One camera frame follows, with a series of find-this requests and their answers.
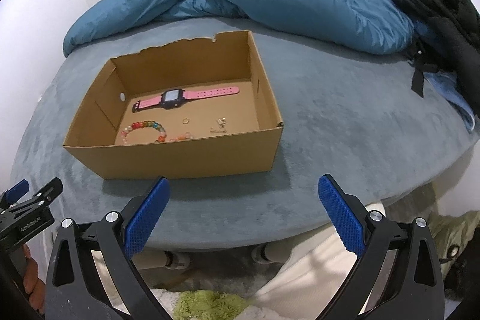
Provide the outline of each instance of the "pink watch strap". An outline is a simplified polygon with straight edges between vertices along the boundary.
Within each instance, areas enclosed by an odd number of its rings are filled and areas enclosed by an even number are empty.
[[[140,101],[138,101],[137,109],[144,109],[146,107],[151,107],[151,106],[158,105],[161,100],[162,100],[161,95],[159,95],[158,97],[153,97],[153,98],[146,99],[146,100],[140,100]]]
[[[237,94],[239,91],[240,89],[238,87],[214,88],[213,90],[204,91],[184,91],[183,98],[190,100],[210,97],[221,97],[222,95]]]

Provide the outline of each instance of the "green fabric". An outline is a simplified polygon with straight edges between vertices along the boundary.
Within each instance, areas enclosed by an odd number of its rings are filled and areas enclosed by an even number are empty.
[[[441,265],[443,279],[472,239],[479,223],[480,211],[469,211],[460,217],[440,216],[432,213],[428,218],[428,227],[435,241],[439,259],[448,258],[447,252],[450,246],[457,244],[460,247],[452,260]]]
[[[180,293],[173,311],[174,320],[233,320],[247,307],[239,295],[217,293],[209,290]]]

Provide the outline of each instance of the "bracelet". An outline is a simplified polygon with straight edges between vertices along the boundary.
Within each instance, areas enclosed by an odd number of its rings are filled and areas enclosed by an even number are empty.
[[[162,124],[159,124],[156,121],[143,121],[143,122],[134,122],[133,124],[123,129],[123,131],[121,132],[123,143],[127,144],[127,136],[130,132],[133,132],[135,129],[141,129],[141,128],[153,128],[160,132],[157,140],[155,140],[155,143],[163,143],[166,140],[167,132],[165,131],[165,128],[162,126]],[[188,139],[193,139],[193,136],[191,135],[190,132],[184,133],[183,135],[180,135],[175,139],[170,139],[169,141],[188,140]]]

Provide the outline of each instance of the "human hand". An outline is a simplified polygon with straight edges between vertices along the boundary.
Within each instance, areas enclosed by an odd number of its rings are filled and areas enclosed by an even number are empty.
[[[27,258],[27,268],[23,276],[23,288],[30,295],[28,301],[33,309],[44,312],[45,305],[45,284],[38,278],[38,263],[32,258],[27,244],[23,245],[23,253]]]

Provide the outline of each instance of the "blue duvet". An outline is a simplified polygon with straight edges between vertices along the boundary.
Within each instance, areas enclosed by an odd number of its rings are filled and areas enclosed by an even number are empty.
[[[202,16],[249,17],[377,55],[404,49],[413,34],[412,22],[391,0],[101,0],[67,32],[63,52],[151,21]]]

